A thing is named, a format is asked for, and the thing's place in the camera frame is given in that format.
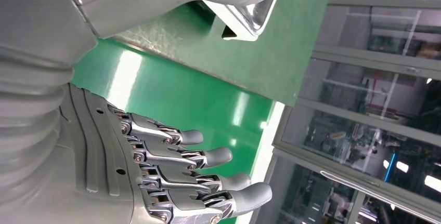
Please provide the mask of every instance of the machine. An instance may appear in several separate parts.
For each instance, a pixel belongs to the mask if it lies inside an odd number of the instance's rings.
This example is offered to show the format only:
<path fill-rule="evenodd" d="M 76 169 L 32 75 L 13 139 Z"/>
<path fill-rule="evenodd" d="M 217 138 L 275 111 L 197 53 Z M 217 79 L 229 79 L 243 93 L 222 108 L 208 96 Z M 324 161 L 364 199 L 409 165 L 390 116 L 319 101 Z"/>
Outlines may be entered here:
<path fill-rule="evenodd" d="M 191 150 L 203 141 L 197 130 L 69 84 L 98 38 L 189 1 L 0 0 L 1 223 L 214 224 L 271 199 L 247 175 L 197 171 L 232 158 L 225 148 Z"/>

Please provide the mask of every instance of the hole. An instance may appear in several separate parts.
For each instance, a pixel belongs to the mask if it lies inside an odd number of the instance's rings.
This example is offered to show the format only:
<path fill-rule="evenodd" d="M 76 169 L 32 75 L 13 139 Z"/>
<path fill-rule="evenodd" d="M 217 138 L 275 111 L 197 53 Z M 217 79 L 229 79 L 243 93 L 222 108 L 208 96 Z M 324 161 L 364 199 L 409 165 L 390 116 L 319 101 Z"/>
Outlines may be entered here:
<path fill-rule="evenodd" d="M 155 195 L 154 201 L 155 202 L 168 202 L 168 197 L 165 194 Z"/>
<path fill-rule="evenodd" d="M 116 172 L 120 175 L 125 175 L 125 170 L 123 170 L 121 168 L 117 169 Z"/>
<path fill-rule="evenodd" d="M 156 169 L 146 169 L 146 174 L 147 175 L 157 175 L 158 172 L 156 171 Z"/>

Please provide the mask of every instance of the screw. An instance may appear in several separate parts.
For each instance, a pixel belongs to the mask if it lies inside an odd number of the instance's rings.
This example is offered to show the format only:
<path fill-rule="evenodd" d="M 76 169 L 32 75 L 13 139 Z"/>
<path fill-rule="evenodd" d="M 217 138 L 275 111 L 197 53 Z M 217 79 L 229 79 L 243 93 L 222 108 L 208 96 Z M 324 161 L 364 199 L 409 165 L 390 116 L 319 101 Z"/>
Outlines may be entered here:
<path fill-rule="evenodd" d="M 211 218 L 210 224 L 217 224 L 220 221 L 220 219 L 221 219 L 220 215 L 215 215 L 213 216 L 213 218 Z"/>
<path fill-rule="evenodd" d="M 161 218 L 161 220 L 167 222 L 168 216 L 166 214 L 162 214 L 159 216 L 159 218 Z"/>

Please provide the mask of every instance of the robotic hand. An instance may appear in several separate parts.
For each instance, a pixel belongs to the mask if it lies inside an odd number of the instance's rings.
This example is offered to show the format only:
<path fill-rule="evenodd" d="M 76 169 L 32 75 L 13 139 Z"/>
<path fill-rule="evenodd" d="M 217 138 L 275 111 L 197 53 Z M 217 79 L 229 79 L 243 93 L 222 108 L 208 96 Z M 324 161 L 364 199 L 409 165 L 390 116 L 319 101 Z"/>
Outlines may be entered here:
<path fill-rule="evenodd" d="M 133 160 L 139 165 L 147 210 L 168 223 L 210 223 L 242 215 L 271 199 L 265 183 L 251 185 L 248 175 L 231 177 L 204 175 L 194 171 L 214 167 L 232 159 L 227 148 L 210 151 L 188 150 L 199 144 L 197 130 L 180 131 L 134 113 L 111 107 L 121 122 L 121 132 L 133 148 Z"/>

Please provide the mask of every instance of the green table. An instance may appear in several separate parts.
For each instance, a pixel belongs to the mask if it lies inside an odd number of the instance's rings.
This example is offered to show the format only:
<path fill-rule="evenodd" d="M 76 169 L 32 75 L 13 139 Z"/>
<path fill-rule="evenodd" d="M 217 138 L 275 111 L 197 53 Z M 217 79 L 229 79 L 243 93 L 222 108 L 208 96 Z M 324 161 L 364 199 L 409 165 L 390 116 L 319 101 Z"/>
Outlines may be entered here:
<path fill-rule="evenodd" d="M 192 4 L 116 38 L 246 90 L 294 105 L 328 0 L 278 0 L 256 42 L 224 41 L 225 25 Z"/>

